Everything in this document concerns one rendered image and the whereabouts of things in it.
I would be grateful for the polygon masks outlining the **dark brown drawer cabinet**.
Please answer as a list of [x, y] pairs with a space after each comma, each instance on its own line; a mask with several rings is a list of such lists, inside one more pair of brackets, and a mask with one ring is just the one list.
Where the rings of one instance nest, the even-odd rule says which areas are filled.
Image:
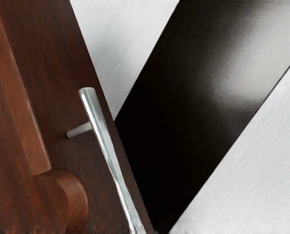
[[70, 0], [0, 0], [0, 234], [154, 234]]

